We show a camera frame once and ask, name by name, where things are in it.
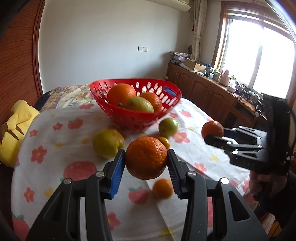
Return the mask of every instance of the plastic fruit basket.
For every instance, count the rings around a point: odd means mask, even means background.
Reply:
[[[137,96],[144,92],[152,92],[159,96],[162,102],[161,111],[155,113],[136,112],[108,103],[108,91],[119,83],[131,85]],[[169,113],[182,98],[180,89],[174,84],[155,79],[111,79],[98,80],[90,84],[94,99],[110,119],[118,126],[141,130],[153,125],[158,119]]]

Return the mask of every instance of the patterned curtain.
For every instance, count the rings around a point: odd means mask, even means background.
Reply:
[[[194,37],[192,45],[191,59],[200,60],[200,38],[205,25],[205,15],[207,12],[207,0],[194,1]]]

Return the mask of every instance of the cabinet door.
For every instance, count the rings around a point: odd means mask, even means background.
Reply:
[[[177,70],[169,66],[168,73],[167,73],[168,82],[176,84],[177,74],[178,74]]]
[[[235,98],[226,90],[213,85],[210,91],[209,106],[207,114],[214,120],[224,123],[231,106],[234,104]]]
[[[178,87],[182,92],[182,96],[189,98],[193,85],[193,75],[187,70],[181,70],[179,74]]]
[[[198,77],[193,77],[193,88],[189,100],[197,107],[207,112],[209,105],[209,95],[211,83],[209,81],[201,80]]]

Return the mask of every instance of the white floral tablecloth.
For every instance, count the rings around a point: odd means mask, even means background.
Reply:
[[[204,143],[201,128],[210,120],[209,116],[186,99],[168,116],[179,123],[179,131],[170,138],[179,160],[207,178],[227,177],[243,195],[248,189],[249,171],[231,165],[222,150]],[[125,138],[125,149],[138,137],[157,136],[158,123],[143,131],[119,130]],[[64,178],[88,178],[111,161],[98,157],[91,142],[106,127],[115,126],[93,103],[44,111],[33,121],[21,146],[12,180],[13,225],[22,240]],[[159,178],[170,178],[168,170]],[[187,201],[179,200],[175,194],[167,200],[155,200],[151,189],[156,180],[139,180],[125,169],[118,194],[112,201],[106,201],[114,240],[181,239]],[[209,232],[212,217],[211,198],[208,198]],[[85,225],[83,208],[81,222]],[[81,228],[81,240],[86,240],[85,232]]]

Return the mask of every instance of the yellow plush toy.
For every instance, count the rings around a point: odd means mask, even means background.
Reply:
[[[13,115],[0,127],[0,162],[14,168],[24,136],[39,111],[19,100],[11,112]]]

